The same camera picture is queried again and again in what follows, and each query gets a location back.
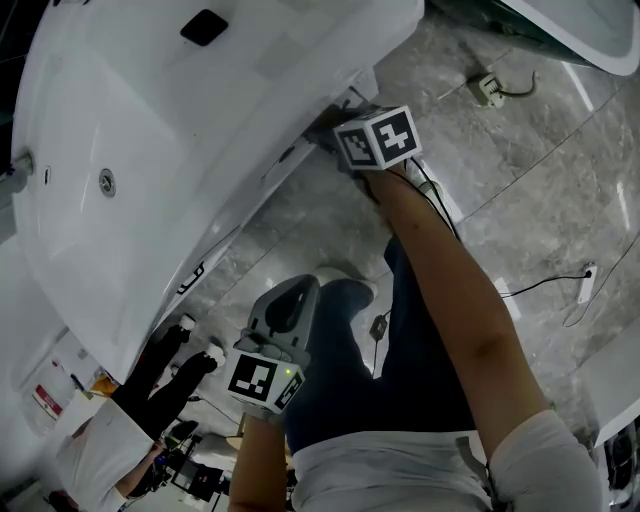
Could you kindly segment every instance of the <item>marker cube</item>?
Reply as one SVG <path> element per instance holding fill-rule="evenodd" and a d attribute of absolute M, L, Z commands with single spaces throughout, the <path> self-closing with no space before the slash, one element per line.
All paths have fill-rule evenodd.
<path fill-rule="evenodd" d="M 350 169 L 384 170 L 420 153 L 409 107 L 383 107 L 334 128 Z"/>

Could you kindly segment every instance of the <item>electrical outlet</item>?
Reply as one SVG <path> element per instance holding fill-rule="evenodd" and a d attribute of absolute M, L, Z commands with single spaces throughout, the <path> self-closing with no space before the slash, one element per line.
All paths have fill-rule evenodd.
<path fill-rule="evenodd" d="M 500 93 L 502 85 L 495 74 L 479 76 L 467 83 L 481 107 L 500 108 L 504 105 L 504 96 Z"/>
<path fill-rule="evenodd" d="M 593 286 L 596 282 L 596 275 L 598 274 L 598 266 L 595 263 L 589 263 L 584 269 L 585 277 L 580 285 L 580 292 L 578 293 L 578 304 L 585 304 L 591 299 L 593 294 Z"/>

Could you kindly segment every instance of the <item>wrist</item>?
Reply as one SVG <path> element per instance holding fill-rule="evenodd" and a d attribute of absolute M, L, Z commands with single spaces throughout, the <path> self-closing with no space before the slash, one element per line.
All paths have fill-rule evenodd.
<path fill-rule="evenodd" d="M 389 192 L 396 190 L 397 187 L 407 186 L 402 179 L 405 172 L 401 164 L 394 165 L 386 171 L 363 171 L 362 176 L 367 180 L 371 193 L 380 203 Z"/>

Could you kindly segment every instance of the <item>gray marble floor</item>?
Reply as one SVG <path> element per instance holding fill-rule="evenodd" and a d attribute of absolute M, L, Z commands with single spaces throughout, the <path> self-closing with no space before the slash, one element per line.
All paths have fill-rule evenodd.
<path fill-rule="evenodd" d="M 483 69 L 514 89 L 527 88 L 536 70 L 538 92 L 499 110 L 481 109 L 465 82 Z M 640 243 L 632 245 L 640 222 L 638 79 L 512 49 L 434 13 L 376 74 L 380 103 L 411 106 L 424 146 L 421 160 L 442 184 L 465 245 L 497 285 L 517 290 L 579 273 L 591 261 L 599 265 L 596 289 L 604 286 L 587 311 L 576 308 L 574 281 L 508 301 L 544 392 L 574 431 L 588 432 L 576 370 L 640 307 Z M 332 157 L 315 152 L 168 320 L 189 311 L 198 321 L 193 346 L 178 358 L 209 336 L 229 347 L 253 302 L 274 284 L 346 261 L 380 289 L 353 325 L 371 366 L 374 343 L 367 333 L 375 315 L 391 305 L 392 276 L 382 258 L 389 237 L 374 206 L 336 172 Z M 378 361 L 385 353 L 383 340 Z M 208 377 L 202 392 L 239 420 L 220 375 Z M 204 402 L 190 404 L 185 415 L 221 434 L 236 429 Z"/>

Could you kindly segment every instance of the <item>white wall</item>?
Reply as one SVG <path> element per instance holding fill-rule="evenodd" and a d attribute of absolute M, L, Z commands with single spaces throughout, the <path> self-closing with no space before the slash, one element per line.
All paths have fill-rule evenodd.
<path fill-rule="evenodd" d="M 580 368 L 600 432 L 596 446 L 640 416 L 640 318 Z"/>
<path fill-rule="evenodd" d="M 0 490 L 20 483 L 39 462 L 43 439 L 29 429 L 17 386 L 44 357 L 62 320 L 31 278 L 15 236 L 0 245 Z"/>

